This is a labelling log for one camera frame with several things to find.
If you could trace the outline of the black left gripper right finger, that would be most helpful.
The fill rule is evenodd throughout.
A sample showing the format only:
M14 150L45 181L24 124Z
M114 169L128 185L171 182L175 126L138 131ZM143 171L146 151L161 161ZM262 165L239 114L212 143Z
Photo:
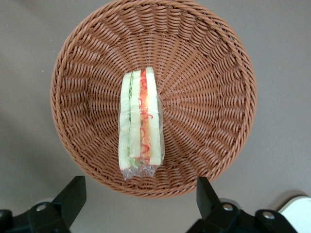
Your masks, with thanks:
M196 203L201 215L189 233L259 233L255 217L220 201L206 177L197 178Z

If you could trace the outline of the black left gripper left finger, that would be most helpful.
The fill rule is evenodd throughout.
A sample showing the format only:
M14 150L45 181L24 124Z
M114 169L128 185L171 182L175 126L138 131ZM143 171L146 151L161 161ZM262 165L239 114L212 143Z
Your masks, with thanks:
M41 202L27 213L32 233L69 233L86 202L86 179L74 177L51 202Z

